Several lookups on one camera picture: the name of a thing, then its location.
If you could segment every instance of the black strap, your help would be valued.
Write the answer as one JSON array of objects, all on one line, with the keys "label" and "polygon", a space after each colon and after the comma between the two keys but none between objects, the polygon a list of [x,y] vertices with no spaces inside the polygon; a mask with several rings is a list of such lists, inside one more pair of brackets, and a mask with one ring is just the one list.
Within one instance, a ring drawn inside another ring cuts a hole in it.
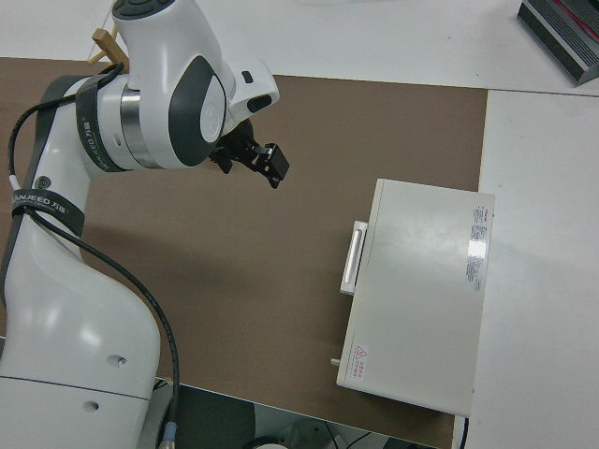
[{"label": "black strap", "polygon": [[22,215],[26,207],[48,213],[78,237],[83,232],[85,222],[83,212],[64,196],[51,190],[15,190],[12,196],[12,216]]},{"label": "black strap", "polygon": [[83,145],[90,159],[94,161],[94,164],[104,171],[124,171],[110,159],[102,142],[97,118],[97,91],[102,79],[109,75],[91,77],[77,91],[77,100],[75,102],[77,130],[81,145]]}]

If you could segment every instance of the brown mat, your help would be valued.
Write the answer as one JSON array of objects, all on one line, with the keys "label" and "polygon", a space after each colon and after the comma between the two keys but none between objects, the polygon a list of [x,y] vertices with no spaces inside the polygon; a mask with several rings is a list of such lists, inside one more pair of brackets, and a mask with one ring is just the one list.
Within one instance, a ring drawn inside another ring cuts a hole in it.
[{"label": "brown mat", "polygon": [[[51,80],[96,71],[0,58],[2,160],[15,120]],[[244,167],[225,176],[210,163],[106,175],[92,188],[84,237],[162,301],[184,382],[449,448],[453,416],[341,388],[329,361],[341,355],[351,307],[339,285],[352,225],[368,219],[376,179],[476,190],[487,93],[278,82],[281,102],[254,125],[257,140],[279,143],[291,163],[279,190]],[[21,178],[32,130],[19,141]],[[4,247],[9,191],[0,186]],[[159,373],[168,375],[166,350]]]}]

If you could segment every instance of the white case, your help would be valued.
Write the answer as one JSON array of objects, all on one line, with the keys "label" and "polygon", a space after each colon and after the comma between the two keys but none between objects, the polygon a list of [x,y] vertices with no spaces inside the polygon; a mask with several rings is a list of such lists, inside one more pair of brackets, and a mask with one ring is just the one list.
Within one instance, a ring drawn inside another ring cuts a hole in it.
[{"label": "white case", "polygon": [[493,205],[378,181],[338,385],[470,415]]}]

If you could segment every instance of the white table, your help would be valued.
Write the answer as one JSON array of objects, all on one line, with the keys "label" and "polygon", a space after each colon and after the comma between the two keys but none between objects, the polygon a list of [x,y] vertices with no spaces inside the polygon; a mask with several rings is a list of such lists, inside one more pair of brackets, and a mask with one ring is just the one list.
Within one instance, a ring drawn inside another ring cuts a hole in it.
[{"label": "white table", "polygon": [[487,114],[479,190],[496,204],[468,447],[597,447],[599,99],[491,92]]},{"label": "white table", "polygon": [[[197,0],[227,57],[278,75],[599,95],[574,88],[516,19],[519,0]],[[84,60],[111,0],[11,0],[0,56]]]}]

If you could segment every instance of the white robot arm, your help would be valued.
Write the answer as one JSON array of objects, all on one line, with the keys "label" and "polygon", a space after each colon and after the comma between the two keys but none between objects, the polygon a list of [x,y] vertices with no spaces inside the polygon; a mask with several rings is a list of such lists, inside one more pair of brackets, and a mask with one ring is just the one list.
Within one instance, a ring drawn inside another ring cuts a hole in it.
[{"label": "white robot arm", "polygon": [[[279,99],[269,70],[225,63],[194,0],[120,0],[113,16],[130,74],[57,80],[45,100],[66,95],[74,104],[40,112],[23,188],[10,172],[15,218],[0,270],[3,447],[136,447],[159,333],[141,300],[85,265],[73,244],[93,178],[211,158],[225,172],[242,162],[276,188],[288,169],[278,146],[254,141],[247,120]],[[161,447],[174,447],[171,430]]]}]

